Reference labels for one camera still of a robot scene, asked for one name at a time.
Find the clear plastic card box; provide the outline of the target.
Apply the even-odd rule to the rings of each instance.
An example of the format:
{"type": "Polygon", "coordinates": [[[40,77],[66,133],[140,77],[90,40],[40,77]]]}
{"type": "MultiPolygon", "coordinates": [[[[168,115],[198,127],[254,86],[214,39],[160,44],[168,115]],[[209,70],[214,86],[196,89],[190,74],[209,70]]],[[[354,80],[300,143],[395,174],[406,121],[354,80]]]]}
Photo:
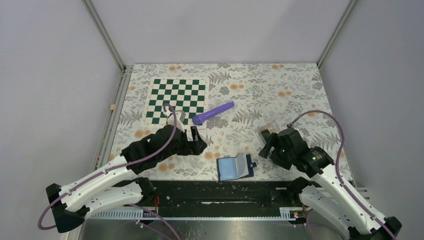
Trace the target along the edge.
{"type": "Polygon", "coordinates": [[[271,137],[271,134],[276,133],[278,134],[281,131],[279,125],[273,121],[266,123],[264,126],[260,126],[256,129],[256,136],[261,144],[262,147],[264,147],[271,137]]]}

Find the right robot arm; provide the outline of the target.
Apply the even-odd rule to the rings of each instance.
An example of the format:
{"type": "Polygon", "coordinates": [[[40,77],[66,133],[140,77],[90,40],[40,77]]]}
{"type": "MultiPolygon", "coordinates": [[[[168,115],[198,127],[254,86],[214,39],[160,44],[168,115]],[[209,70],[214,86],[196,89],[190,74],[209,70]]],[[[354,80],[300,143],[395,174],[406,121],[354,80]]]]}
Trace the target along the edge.
{"type": "Polygon", "coordinates": [[[258,133],[259,152],[284,169],[291,167],[308,178],[298,177],[287,186],[287,201],[306,205],[326,218],[348,240],[392,240],[402,224],[372,206],[340,173],[334,160],[320,147],[309,147],[301,134],[289,127],[279,133],[258,133]]]}

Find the blue leather card holder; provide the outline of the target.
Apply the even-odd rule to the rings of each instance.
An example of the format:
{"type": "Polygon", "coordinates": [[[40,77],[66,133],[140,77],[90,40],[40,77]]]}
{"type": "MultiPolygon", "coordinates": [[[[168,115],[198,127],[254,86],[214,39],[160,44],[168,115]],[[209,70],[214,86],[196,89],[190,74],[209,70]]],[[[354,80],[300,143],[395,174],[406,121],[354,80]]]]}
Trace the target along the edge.
{"type": "Polygon", "coordinates": [[[235,157],[223,157],[216,160],[219,182],[251,178],[257,163],[252,161],[250,154],[235,157]]]}

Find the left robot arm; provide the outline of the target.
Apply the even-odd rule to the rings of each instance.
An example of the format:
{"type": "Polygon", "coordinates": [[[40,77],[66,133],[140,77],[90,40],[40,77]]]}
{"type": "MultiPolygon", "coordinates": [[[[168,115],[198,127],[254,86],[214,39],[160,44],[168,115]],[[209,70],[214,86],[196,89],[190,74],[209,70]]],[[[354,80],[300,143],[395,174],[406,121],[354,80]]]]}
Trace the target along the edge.
{"type": "Polygon", "coordinates": [[[165,125],[156,133],[132,142],[120,155],[85,177],[67,184],[53,183],[46,188],[54,218],[54,228],[59,233],[79,227],[88,217],[117,207],[140,202],[152,204],[155,192],[143,171],[155,168],[173,156],[199,156],[207,148],[197,127],[187,131],[165,125]]]}

